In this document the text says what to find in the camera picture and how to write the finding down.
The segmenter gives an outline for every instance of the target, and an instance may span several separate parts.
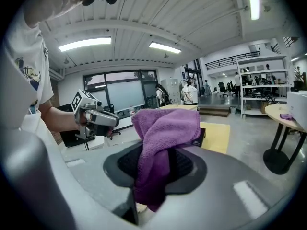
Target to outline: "ceiling light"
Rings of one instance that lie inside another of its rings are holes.
[[[92,45],[101,45],[101,44],[111,44],[111,37],[82,40],[82,41],[60,46],[59,49],[60,51],[64,52],[64,51],[74,49],[74,48],[80,48],[80,47],[92,46]]]
[[[250,15],[252,20],[259,19],[260,13],[260,1],[259,0],[249,0],[250,3]]]
[[[173,52],[173,53],[180,53],[181,50],[179,49],[176,49],[176,48],[172,48],[172,47],[169,47],[169,46],[165,46],[163,44],[157,44],[157,43],[154,43],[152,42],[150,45],[149,45],[150,48],[158,48],[158,49],[162,49],[162,50],[166,50],[166,51],[170,51],[170,52]]]

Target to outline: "round table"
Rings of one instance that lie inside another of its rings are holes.
[[[275,120],[279,124],[271,148],[264,152],[263,160],[267,168],[273,173],[285,174],[288,172],[291,164],[293,163],[294,159],[297,157],[300,149],[302,148],[307,133],[295,120],[286,120],[280,118],[280,114],[289,113],[287,105],[280,105],[280,104],[269,105],[265,108],[265,113],[271,119]],[[285,131],[282,140],[280,142],[278,149],[275,149],[278,140],[280,138],[280,135],[282,133],[283,126],[285,126]],[[298,145],[290,159],[288,159],[287,155],[284,152],[282,152],[282,148],[285,140],[287,139],[289,129],[294,129],[302,132]]]

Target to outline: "microfiber cloth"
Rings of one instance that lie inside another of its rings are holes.
[[[134,186],[135,201],[156,211],[165,199],[170,173],[168,148],[196,139],[201,132],[200,115],[183,109],[144,109],[132,117],[143,140]]]
[[[290,114],[280,114],[280,118],[286,119],[286,120],[292,120],[292,116]]]

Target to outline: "stairs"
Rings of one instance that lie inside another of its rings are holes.
[[[201,115],[228,117],[230,113],[228,105],[199,105],[198,107]]]

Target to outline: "computer monitor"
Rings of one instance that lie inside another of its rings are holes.
[[[72,112],[71,104],[59,106],[58,109],[64,112]],[[63,131],[60,132],[60,134],[66,147],[73,147],[84,143],[83,139],[75,136],[76,134],[79,134],[78,130]]]

